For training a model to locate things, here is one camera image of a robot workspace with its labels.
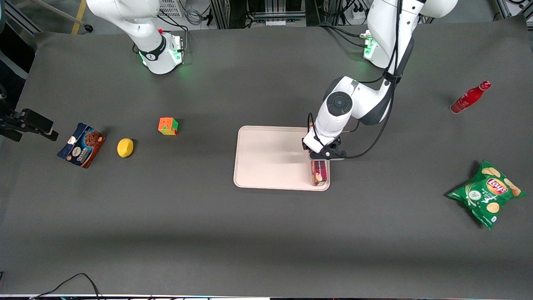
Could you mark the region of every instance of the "yellow lemon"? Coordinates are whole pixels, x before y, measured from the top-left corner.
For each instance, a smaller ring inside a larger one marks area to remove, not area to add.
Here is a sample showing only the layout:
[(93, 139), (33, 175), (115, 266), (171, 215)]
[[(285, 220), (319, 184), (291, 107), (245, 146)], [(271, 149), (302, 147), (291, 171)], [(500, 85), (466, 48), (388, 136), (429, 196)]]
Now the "yellow lemon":
[(121, 139), (118, 142), (117, 152), (122, 158), (130, 156), (133, 152), (133, 141), (130, 139)]

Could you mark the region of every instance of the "pink tray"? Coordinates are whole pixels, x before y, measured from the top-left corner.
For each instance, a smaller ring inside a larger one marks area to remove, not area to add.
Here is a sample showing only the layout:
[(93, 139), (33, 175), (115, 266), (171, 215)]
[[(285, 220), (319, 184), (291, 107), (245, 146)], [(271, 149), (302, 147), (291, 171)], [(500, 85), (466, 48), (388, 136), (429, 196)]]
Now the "pink tray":
[(302, 148), (303, 127), (243, 126), (237, 138), (233, 182), (238, 187), (325, 191), (313, 186), (309, 154)]

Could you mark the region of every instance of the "power strip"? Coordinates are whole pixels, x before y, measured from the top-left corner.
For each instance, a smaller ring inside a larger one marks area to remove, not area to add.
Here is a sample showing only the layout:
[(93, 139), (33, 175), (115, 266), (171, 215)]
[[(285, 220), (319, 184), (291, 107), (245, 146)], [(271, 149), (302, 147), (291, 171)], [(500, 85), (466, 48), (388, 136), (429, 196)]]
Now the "power strip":
[(351, 11), (352, 19), (350, 20), (350, 23), (353, 25), (361, 25), (366, 20), (365, 11)]

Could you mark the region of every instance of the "snack package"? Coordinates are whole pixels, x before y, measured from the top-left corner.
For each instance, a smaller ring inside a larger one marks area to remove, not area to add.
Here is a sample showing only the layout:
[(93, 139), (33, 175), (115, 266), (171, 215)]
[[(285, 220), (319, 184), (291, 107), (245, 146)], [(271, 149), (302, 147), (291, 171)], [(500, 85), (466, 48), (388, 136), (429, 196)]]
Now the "snack package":
[(483, 161), (474, 178), (449, 193), (448, 197), (464, 203), (479, 221), (491, 229), (507, 201), (525, 195), (490, 162)]
[(82, 168), (88, 168), (106, 137), (84, 123), (78, 123), (74, 134), (58, 156)]
[(313, 186), (322, 186), (328, 180), (328, 171), (325, 161), (311, 161), (311, 175)]

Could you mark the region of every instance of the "blue cookie package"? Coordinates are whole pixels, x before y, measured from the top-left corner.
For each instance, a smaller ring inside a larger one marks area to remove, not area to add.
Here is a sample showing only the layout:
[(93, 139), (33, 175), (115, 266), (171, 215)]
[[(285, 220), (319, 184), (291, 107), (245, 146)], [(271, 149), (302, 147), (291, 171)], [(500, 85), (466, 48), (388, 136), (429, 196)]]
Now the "blue cookie package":
[(84, 123), (78, 123), (74, 134), (58, 153), (58, 156), (82, 168), (88, 168), (102, 147), (106, 137)]

